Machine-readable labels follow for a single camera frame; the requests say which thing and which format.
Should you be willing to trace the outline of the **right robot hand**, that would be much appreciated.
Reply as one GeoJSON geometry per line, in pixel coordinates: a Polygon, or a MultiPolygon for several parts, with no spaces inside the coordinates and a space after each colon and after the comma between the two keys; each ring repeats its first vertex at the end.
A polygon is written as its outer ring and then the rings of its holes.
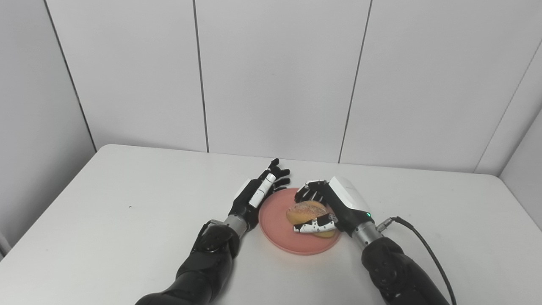
{"type": "Polygon", "coordinates": [[[317,201],[332,210],[329,220],[340,232],[347,233],[362,247],[382,235],[367,211],[367,204],[350,181],[336,176],[331,181],[308,181],[294,195],[296,203],[317,201]]]}

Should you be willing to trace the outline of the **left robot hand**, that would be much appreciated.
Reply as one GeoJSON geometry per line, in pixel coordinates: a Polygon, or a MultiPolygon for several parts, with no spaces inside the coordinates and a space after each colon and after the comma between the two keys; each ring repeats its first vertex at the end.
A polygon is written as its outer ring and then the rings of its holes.
{"type": "Polygon", "coordinates": [[[286,189],[290,184],[290,170],[279,167],[279,159],[273,159],[268,168],[257,178],[248,180],[240,188],[225,220],[239,236],[254,229],[259,223],[261,205],[269,196],[286,189]]]}

